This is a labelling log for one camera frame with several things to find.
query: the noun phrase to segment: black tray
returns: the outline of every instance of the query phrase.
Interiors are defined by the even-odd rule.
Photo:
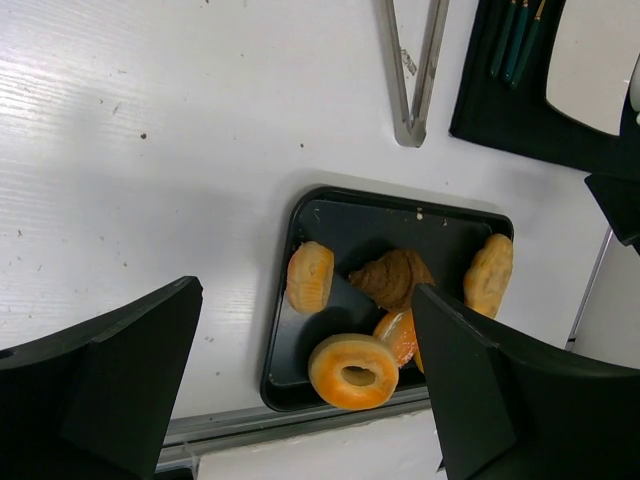
[[[418,209],[422,209],[419,220]],[[289,220],[260,394],[277,411],[324,405],[307,375],[311,352],[338,333],[370,335],[386,313],[349,285],[348,274],[393,248],[420,253],[436,285],[462,300],[462,279],[493,233],[513,238],[503,216],[335,187],[304,195]],[[327,308],[314,315],[294,311],[284,297],[287,265],[302,242],[314,240],[335,254]],[[400,371],[397,391],[425,385],[413,362]]]

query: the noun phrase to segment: teal pen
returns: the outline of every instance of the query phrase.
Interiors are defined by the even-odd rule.
[[[500,30],[500,36],[498,37],[496,51],[493,54],[491,66],[489,67],[489,76],[491,78],[497,78],[498,73],[500,72],[500,66],[502,65],[504,52],[507,49],[507,42],[509,41],[509,33],[511,33],[511,25],[513,25],[513,18],[516,14],[517,4],[517,0],[509,0],[507,12],[504,16],[504,23],[502,24],[502,30]]]
[[[533,48],[533,44],[536,41],[536,36],[538,35],[538,28],[540,27],[540,19],[542,18],[542,11],[544,10],[544,4],[547,0],[542,0],[540,3],[540,8],[536,12],[536,16],[533,19],[533,23],[531,24],[531,28],[529,29],[529,33],[527,34],[527,40],[524,42],[524,47],[522,47],[522,53],[518,57],[518,63],[516,64],[516,70],[513,74],[513,78],[509,83],[509,86],[515,89],[522,78],[522,74],[524,73],[524,69],[527,66],[527,61],[529,60],[529,55],[531,54],[531,49]]]
[[[529,19],[529,0],[522,2],[520,12],[518,14],[518,20],[516,23],[516,30],[511,40],[511,47],[509,48],[509,54],[507,55],[507,64],[502,74],[502,79],[505,82],[510,82],[513,77],[513,71],[516,68],[516,62],[518,61],[518,54],[520,53],[520,46],[522,45],[522,39],[524,37],[524,31],[527,28],[527,20]]]

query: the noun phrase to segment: baked good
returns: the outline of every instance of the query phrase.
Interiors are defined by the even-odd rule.
[[[435,285],[431,272],[415,250],[397,249],[367,263],[349,275],[352,286],[368,295],[380,308],[401,313],[411,308],[411,295],[419,283]]]
[[[345,410],[385,403],[398,385],[391,350],[377,338],[347,333],[321,342],[309,359],[309,378],[318,395]]]
[[[287,299],[300,313],[316,313],[327,306],[333,280],[333,252],[306,242],[291,257],[287,268]]]
[[[413,356],[413,361],[416,362],[418,370],[424,373],[424,365],[422,365],[422,355],[420,355],[420,350],[416,350],[416,354]]]
[[[409,363],[418,351],[418,339],[411,310],[403,313],[387,313],[373,331],[373,336],[389,346],[398,367]]]
[[[513,270],[513,243],[499,233],[491,235],[464,276],[464,303],[495,318]]]

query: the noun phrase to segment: glazed bagel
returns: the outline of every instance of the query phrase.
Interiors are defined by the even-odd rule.
[[[391,398],[398,385],[398,366],[380,340],[347,333],[329,337],[313,350],[309,378],[328,404],[367,410]]]

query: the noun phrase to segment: metal tongs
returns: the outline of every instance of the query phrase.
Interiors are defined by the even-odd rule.
[[[386,52],[386,68],[389,78],[389,93],[393,110],[393,123],[396,141],[404,147],[420,147],[427,136],[427,114],[431,103],[431,92],[438,66],[440,46],[444,35],[444,25],[449,9],[449,0],[432,0],[432,28],[425,29],[424,44],[413,95],[413,105],[409,110],[407,87],[404,81],[402,53],[398,37],[398,25],[393,0],[384,0],[384,12],[381,15],[383,31],[388,32],[387,41],[383,42]]]

